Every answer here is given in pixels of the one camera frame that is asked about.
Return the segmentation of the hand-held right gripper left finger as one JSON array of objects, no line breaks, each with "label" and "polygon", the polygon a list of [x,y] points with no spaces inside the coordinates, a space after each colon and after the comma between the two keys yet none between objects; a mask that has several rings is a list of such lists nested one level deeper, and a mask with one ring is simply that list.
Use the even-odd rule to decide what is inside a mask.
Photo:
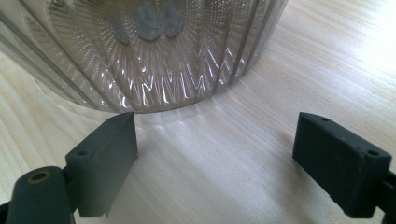
[{"label": "hand-held right gripper left finger", "polygon": [[103,122],[65,156],[72,207],[81,217],[109,213],[137,158],[134,114]]}]

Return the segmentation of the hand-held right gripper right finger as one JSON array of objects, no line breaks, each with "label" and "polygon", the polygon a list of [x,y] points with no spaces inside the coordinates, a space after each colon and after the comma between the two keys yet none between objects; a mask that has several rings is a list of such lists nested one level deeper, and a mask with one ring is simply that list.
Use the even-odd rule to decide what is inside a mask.
[{"label": "hand-held right gripper right finger", "polygon": [[392,217],[391,155],[336,122],[299,114],[292,157],[346,215]]}]

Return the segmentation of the translucent ribbed trash bin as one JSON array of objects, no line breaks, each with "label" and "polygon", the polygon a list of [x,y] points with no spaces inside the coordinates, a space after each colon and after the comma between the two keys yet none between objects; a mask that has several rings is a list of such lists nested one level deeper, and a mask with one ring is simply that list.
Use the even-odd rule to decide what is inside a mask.
[{"label": "translucent ribbed trash bin", "polygon": [[0,0],[0,50],[106,112],[192,105],[241,78],[288,0]]}]

